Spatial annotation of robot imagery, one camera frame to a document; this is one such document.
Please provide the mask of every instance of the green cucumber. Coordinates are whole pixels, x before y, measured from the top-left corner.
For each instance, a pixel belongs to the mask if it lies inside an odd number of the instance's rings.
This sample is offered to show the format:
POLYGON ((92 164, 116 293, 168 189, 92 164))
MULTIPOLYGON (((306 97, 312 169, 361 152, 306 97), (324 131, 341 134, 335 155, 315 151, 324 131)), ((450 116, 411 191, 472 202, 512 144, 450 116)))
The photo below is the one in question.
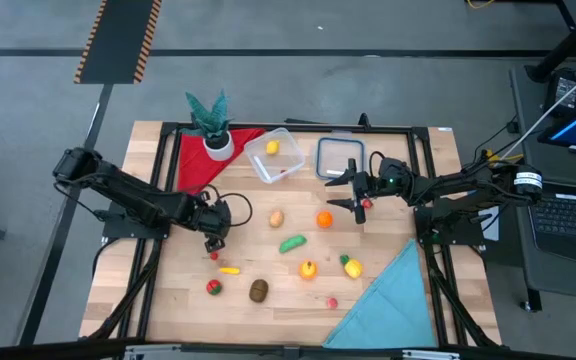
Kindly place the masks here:
POLYGON ((290 239, 284 241, 279 246, 279 252, 285 253, 286 251, 292 250, 297 246, 301 246, 306 243, 306 238, 303 235, 293 236, 290 239))

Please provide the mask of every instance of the keyboard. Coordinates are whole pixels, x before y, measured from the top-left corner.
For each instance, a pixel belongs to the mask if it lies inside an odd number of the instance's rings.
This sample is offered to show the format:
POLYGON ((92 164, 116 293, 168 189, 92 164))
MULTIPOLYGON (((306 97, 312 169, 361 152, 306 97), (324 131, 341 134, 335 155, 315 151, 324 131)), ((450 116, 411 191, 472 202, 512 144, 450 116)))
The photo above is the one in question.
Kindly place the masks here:
POLYGON ((541 202, 532 207, 536 232, 576 236, 576 200, 544 194, 541 202))

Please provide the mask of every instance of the clear plastic container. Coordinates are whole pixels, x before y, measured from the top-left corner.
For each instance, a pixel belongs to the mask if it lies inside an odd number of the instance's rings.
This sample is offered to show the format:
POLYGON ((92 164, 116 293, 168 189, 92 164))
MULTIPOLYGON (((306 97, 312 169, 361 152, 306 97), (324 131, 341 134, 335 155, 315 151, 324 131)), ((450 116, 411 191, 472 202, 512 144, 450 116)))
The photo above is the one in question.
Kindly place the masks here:
POLYGON ((244 145, 244 152, 261 181, 266 184, 294 173, 306 163, 304 153, 285 128, 277 128, 249 141, 244 145), (272 140, 279 141, 279 151, 269 155, 266 153, 266 145, 272 140))
POLYGON ((364 171, 364 143, 360 140, 325 136, 317 143, 315 174, 320 179, 338 178, 348 168, 348 159, 357 163, 357 172, 364 171))

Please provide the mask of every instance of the potted plant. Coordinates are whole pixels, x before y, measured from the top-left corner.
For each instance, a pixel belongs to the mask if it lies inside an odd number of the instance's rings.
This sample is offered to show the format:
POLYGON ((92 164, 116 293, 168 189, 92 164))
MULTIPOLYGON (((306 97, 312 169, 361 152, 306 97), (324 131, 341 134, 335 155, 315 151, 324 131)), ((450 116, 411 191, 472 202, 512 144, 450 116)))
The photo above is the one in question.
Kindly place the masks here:
POLYGON ((224 91, 221 90, 212 111, 206 108, 197 100, 195 96, 186 93, 186 99, 192 110, 192 122, 195 129, 184 129, 183 133, 187 135, 202 136, 204 138, 204 147, 211 159, 215 161, 224 161, 230 159, 235 146, 228 131, 230 120, 226 118, 228 104, 224 91))

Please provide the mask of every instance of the black desk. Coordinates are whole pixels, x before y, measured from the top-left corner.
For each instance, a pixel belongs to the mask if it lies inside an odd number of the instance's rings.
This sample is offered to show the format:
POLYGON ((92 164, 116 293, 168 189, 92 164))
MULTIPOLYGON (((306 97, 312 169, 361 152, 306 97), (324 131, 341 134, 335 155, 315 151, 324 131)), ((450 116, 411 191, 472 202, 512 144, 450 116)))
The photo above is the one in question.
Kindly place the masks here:
MULTIPOLYGON (((546 84, 532 82, 523 67, 512 69, 510 78, 517 119, 523 133, 543 114, 540 106, 545 98, 546 84)), ((540 128, 547 127, 548 123, 545 120, 540 128)), ((526 162, 542 171, 544 181, 576 185, 576 154, 564 147, 539 143, 537 138, 538 135, 530 136, 522 144, 526 162)), ((536 291, 576 296, 576 261, 537 249, 527 208, 516 209, 515 216, 532 309, 541 308, 536 291)))

